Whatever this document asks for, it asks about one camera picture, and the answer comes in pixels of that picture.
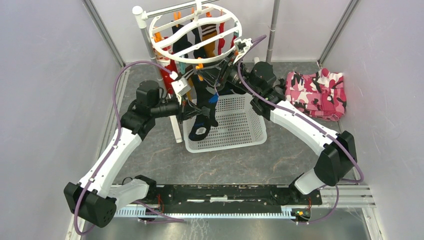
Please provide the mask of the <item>black sock blue accents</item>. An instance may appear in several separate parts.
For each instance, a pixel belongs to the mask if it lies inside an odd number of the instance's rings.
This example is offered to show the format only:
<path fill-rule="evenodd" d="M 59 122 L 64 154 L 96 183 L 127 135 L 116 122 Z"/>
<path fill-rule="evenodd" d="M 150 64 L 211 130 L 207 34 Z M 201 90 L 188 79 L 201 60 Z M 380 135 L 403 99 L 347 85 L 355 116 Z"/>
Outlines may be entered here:
<path fill-rule="evenodd" d="M 191 141 L 198 142 L 208 136 L 211 127 L 219 125 L 216 120 L 216 106 L 219 95 L 216 90 L 209 91 L 211 87 L 205 80 L 200 80 L 197 74 L 192 75 L 191 80 L 196 93 L 196 106 L 201 110 L 201 113 L 196 116 L 188 138 Z"/>

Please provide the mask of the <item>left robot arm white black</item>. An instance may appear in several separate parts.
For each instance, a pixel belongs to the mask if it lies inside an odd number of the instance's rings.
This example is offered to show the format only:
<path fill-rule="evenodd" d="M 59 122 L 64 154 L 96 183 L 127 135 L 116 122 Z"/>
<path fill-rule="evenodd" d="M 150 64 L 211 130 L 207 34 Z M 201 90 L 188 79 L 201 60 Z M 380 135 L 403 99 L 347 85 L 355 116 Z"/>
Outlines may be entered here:
<path fill-rule="evenodd" d="M 156 182 L 150 178 L 136 177 L 118 188 L 113 188 L 112 184 L 131 153 L 156 125 L 156 119 L 175 117 L 183 121 L 201 114 L 202 111 L 186 98 L 191 87 L 185 78 L 173 81 L 171 87 L 174 96 L 164 99 L 158 82 L 141 82 L 135 100 L 118 119 L 106 150 L 77 183 L 69 182 L 64 187 L 66 202 L 74 215 L 74 228 L 80 235 L 84 232 L 79 229 L 79 219 L 103 228 L 128 204 L 138 200 L 151 204 L 156 200 Z"/>

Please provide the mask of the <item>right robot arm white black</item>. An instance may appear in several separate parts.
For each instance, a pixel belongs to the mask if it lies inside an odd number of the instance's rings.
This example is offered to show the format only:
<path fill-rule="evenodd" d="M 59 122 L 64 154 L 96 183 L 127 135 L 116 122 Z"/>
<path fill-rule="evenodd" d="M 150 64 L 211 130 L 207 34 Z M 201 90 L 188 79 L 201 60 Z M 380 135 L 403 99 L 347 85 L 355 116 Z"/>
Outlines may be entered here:
<path fill-rule="evenodd" d="M 246 70 L 240 61 L 222 60 L 196 73 L 210 87 L 232 87 L 252 95 L 250 104 L 259 116 L 287 129 L 318 156 L 315 166 L 291 183 L 288 196 L 293 203 L 302 204 L 312 191 L 345 181 L 345 175 L 358 166 L 353 135 L 331 130 L 296 109 L 274 88 L 277 77 L 271 64 L 259 61 Z"/>

